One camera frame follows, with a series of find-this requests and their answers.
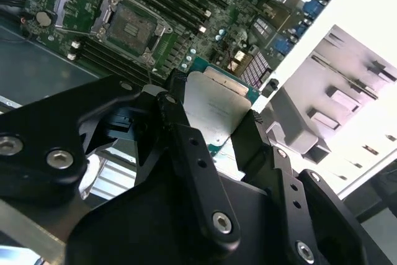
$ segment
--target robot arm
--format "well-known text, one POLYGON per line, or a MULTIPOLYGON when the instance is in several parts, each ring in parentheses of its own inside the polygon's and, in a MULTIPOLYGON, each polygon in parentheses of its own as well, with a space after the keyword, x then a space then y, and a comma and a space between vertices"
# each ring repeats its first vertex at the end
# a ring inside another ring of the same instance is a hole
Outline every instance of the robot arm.
POLYGON ((391 264, 312 171, 293 175, 255 112, 231 136, 243 182, 218 175, 186 77, 111 76, 0 116, 1 230, 52 264, 391 264), (135 141, 136 185, 89 210, 86 158, 135 141))

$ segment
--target green circuit board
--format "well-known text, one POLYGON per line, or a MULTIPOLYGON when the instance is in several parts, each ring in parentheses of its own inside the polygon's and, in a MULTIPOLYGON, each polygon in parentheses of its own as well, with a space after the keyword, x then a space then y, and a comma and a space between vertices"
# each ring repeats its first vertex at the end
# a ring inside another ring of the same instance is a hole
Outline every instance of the green circuit board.
POLYGON ((230 73, 249 63, 250 28, 266 1, 27 0, 25 25, 80 66, 143 86, 188 71, 197 57, 230 73))

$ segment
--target silver screw head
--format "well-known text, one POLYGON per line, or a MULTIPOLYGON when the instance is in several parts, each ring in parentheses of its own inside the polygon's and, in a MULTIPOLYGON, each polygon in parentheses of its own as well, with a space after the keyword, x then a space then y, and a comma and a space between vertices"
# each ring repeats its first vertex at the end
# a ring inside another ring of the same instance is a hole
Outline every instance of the silver screw head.
POLYGON ((282 158, 286 158, 286 157, 287 157, 287 154, 286 154, 283 150, 281 150, 280 148, 277 149, 277 153, 278 153, 282 158))
POLYGON ((47 155, 47 164, 55 169, 66 169, 73 164, 73 156, 65 150, 53 150, 47 155))
POLYGON ((15 155, 24 147, 22 141, 16 137, 0 137, 0 155, 15 155))
POLYGON ((120 82, 120 86, 123 87, 126 90, 130 90, 130 91, 132 90, 132 86, 129 85, 128 83, 126 83, 126 82, 120 82))
POLYGON ((301 241, 297 242, 298 254, 306 261, 308 264, 314 264, 314 255, 311 249, 301 241))
POLYGON ((166 96, 167 101, 176 104, 176 100, 172 96, 166 96))
POLYGON ((231 232, 231 221, 228 216, 222 212, 215 212, 212 216, 214 227, 222 234, 231 232))
POLYGON ((310 173, 311 174, 311 176, 317 181, 317 182, 320 182, 320 177, 316 174, 316 173, 314 173, 314 172, 311 172, 310 173))

